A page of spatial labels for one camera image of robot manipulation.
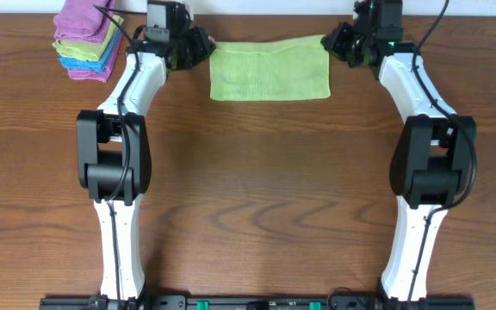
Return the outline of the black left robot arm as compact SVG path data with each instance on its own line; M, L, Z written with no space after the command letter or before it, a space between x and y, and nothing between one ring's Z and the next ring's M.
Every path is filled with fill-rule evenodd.
M77 116L78 178L102 237L102 285L91 309L140 308L140 207L152 177L146 115L173 71L193 68L216 48L185 2L150 1L146 14L126 37L126 66L110 96Z

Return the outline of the light green microfiber cloth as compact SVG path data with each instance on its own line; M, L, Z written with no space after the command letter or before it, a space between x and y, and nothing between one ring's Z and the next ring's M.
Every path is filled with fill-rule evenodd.
M328 98L329 54L322 34L271 42L219 42L210 57L215 101L306 101Z

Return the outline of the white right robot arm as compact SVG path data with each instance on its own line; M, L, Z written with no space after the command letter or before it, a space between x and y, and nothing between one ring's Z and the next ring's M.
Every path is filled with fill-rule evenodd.
M368 67L393 98L403 120L389 168L397 199L394 241L373 295L344 288L330 294L333 309L473 309L470 297L427 294L426 277L437 233L449 210L474 186L476 123L439 95L421 56L423 43L403 39L401 0L354 4L321 44L351 68Z

